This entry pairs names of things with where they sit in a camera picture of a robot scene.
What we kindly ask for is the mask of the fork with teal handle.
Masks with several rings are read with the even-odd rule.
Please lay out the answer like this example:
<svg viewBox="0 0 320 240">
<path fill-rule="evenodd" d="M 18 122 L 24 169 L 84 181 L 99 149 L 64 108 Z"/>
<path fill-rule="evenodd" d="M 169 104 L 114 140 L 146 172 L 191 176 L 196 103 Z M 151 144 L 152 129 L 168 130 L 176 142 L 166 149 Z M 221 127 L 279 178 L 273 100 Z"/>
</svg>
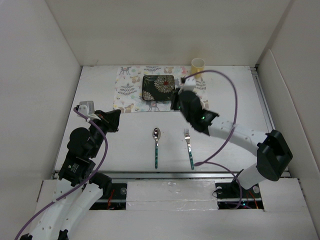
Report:
<svg viewBox="0 0 320 240">
<path fill-rule="evenodd" d="M 194 170 L 195 166 L 194 166 L 194 160 L 193 160 L 193 155 L 192 155 L 192 148 L 191 148 L 191 144 L 190 144 L 190 139 L 191 138 L 190 138 L 190 132 L 189 132 L 189 130 L 187 128 L 184 130 L 184 139 L 185 139 L 186 144 L 187 144 L 190 167 L 191 167 L 191 170 Z"/>
</svg>

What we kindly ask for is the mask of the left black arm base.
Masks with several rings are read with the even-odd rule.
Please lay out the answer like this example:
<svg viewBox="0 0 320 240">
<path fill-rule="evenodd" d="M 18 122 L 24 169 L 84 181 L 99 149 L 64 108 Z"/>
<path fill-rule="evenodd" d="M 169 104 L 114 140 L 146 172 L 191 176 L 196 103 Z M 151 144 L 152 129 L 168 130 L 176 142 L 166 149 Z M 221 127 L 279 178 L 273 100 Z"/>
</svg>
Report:
<svg viewBox="0 0 320 240">
<path fill-rule="evenodd" d="M 124 182 L 113 183 L 111 177 L 96 173 L 90 184 L 97 184 L 102 189 L 102 196 L 90 207 L 90 210 L 125 210 L 128 184 Z"/>
</svg>

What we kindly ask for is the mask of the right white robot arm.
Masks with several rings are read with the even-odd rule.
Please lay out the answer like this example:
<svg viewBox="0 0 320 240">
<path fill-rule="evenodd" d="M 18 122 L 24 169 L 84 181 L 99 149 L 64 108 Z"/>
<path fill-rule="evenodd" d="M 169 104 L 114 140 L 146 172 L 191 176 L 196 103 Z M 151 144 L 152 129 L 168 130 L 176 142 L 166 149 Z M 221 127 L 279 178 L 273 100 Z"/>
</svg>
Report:
<svg viewBox="0 0 320 240">
<path fill-rule="evenodd" d="M 171 99 L 171 109 L 181 111 L 197 132 L 226 140 L 256 157 L 256 162 L 242 170 L 238 180 L 231 184 L 231 191 L 237 197 L 243 197 L 251 187 L 264 180 L 278 181 L 293 159 L 293 153 L 280 131 L 273 129 L 264 133 L 235 124 L 204 109 L 192 91 L 177 89 Z"/>
</svg>

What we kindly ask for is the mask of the spoon with teal handle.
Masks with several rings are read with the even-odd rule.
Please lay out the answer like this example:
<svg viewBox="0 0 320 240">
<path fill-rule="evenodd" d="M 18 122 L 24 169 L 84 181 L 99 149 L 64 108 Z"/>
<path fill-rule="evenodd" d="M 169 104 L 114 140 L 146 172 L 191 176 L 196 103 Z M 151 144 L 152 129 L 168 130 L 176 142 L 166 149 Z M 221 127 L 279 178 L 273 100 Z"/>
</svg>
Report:
<svg viewBox="0 0 320 240">
<path fill-rule="evenodd" d="M 153 133 L 152 133 L 152 137 L 155 141 L 155 147 L 154 147 L 154 167 L 155 169 L 158 168 L 158 151 L 159 151 L 159 139 L 161 137 L 161 131 L 158 127 L 156 127 L 154 130 L 153 130 Z"/>
</svg>

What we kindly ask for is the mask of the black floral square plate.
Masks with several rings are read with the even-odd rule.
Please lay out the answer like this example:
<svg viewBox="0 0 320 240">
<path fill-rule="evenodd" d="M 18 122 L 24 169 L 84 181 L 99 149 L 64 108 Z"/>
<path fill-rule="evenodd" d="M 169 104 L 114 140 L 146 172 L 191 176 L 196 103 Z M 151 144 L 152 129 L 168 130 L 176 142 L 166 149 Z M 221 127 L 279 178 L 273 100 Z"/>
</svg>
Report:
<svg viewBox="0 0 320 240">
<path fill-rule="evenodd" d="M 173 75 L 145 75 L 142 79 L 142 100 L 166 102 L 175 91 Z"/>
</svg>

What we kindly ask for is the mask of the yellow mug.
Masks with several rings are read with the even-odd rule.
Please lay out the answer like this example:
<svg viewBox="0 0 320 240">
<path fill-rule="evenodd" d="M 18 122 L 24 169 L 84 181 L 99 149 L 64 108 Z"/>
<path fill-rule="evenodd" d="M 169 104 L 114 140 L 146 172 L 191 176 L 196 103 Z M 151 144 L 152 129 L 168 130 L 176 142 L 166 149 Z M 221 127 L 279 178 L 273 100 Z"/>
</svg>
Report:
<svg viewBox="0 0 320 240">
<path fill-rule="evenodd" d="M 202 74 L 200 73 L 205 68 L 205 61 L 202 58 L 194 58 L 191 61 L 190 74 L 197 80 L 201 78 Z"/>
</svg>

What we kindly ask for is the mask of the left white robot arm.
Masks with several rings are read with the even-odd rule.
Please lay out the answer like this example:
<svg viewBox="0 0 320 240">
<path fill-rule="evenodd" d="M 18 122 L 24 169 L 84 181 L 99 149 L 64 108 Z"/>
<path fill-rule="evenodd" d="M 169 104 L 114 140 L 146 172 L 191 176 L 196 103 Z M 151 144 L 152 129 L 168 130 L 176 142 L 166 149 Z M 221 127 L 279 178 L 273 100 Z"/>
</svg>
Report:
<svg viewBox="0 0 320 240">
<path fill-rule="evenodd" d="M 93 158 L 102 145 L 104 152 L 108 151 L 106 134 L 119 130 L 121 111 L 93 111 L 84 107 L 77 105 L 73 110 L 90 127 L 78 127 L 71 132 L 51 202 L 32 216 L 23 229 L 41 216 L 36 227 L 27 234 L 21 229 L 15 239 L 68 240 L 92 205 L 111 194 L 112 179 L 99 172 L 102 164 L 95 164 Z"/>
</svg>

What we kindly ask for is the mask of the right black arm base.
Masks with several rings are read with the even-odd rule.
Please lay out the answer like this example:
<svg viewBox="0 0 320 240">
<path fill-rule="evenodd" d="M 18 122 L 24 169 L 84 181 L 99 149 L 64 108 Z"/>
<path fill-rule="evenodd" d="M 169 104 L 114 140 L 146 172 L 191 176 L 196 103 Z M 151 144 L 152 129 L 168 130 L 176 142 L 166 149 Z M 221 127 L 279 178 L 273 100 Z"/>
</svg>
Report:
<svg viewBox="0 0 320 240">
<path fill-rule="evenodd" d="M 260 187 L 255 184 L 249 189 L 241 188 L 233 177 L 214 178 L 215 189 L 212 196 L 217 199 L 219 210 L 263 210 L 264 205 Z"/>
</svg>

